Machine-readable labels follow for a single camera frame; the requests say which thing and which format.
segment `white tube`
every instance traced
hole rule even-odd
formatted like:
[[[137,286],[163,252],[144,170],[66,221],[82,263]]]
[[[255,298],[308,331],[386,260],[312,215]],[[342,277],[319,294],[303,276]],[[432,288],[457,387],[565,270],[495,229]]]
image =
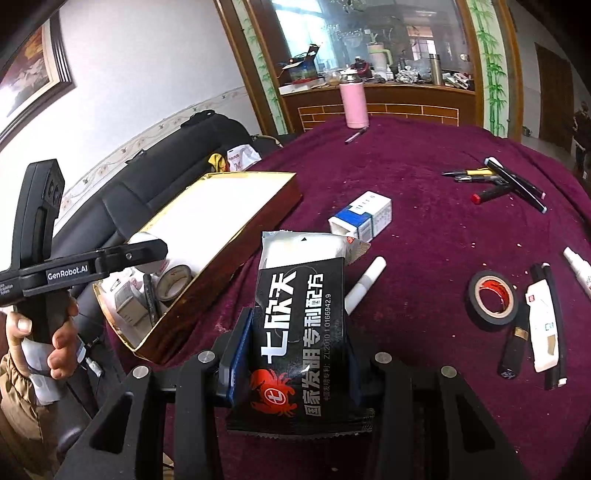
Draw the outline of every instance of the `white tube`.
[[[377,257],[347,294],[345,297],[345,311],[349,315],[359,305],[359,302],[363,300],[363,297],[365,297],[365,294],[378,279],[380,273],[384,271],[384,268],[386,268],[386,261],[383,257]]]
[[[591,265],[574,253],[569,247],[564,250],[564,256],[569,261],[570,268],[577,275],[577,280],[591,299]]]

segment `white paper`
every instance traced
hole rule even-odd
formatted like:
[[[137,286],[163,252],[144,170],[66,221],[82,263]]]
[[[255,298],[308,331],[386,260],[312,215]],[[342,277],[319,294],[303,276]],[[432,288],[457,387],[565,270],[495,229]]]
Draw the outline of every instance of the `white paper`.
[[[291,180],[285,173],[221,173],[185,190],[146,229],[168,245],[170,263],[194,276]]]
[[[258,162],[261,156],[250,145],[240,145],[228,150],[226,158],[228,159],[230,171],[244,171]]]

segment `picture frame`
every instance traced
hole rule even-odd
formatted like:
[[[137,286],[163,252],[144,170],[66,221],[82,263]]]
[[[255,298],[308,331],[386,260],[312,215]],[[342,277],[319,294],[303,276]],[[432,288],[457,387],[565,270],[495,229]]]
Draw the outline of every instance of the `picture frame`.
[[[56,12],[20,47],[0,79],[0,150],[73,85]]]

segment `bottle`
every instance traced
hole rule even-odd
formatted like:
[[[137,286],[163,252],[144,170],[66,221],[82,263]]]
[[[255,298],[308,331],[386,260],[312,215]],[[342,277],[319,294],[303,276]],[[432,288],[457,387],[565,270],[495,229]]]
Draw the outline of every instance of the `bottle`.
[[[433,85],[443,85],[443,74],[441,72],[441,60],[439,55],[430,53],[429,61],[431,62],[431,78]]]
[[[363,80],[355,70],[349,69],[343,72],[339,89],[347,127],[356,129],[368,127],[368,104],[365,100]]]
[[[583,286],[585,293],[591,299],[591,265],[574,253],[569,247],[564,250],[564,256],[577,275],[577,280]]]

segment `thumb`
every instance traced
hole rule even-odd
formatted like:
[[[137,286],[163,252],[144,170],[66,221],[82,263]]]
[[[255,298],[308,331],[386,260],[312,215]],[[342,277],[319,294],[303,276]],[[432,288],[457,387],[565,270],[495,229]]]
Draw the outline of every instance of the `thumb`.
[[[23,377],[29,376],[29,368],[22,352],[21,342],[31,333],[32,328],[31,321],[19,313],[11,312],[6,318],[6,338],[10,348],[10,356]]]
[[[6,338],[9,346],[19,346],[22,339],[31,333],[33,324],[20,313],[11,312],[6,319]]]

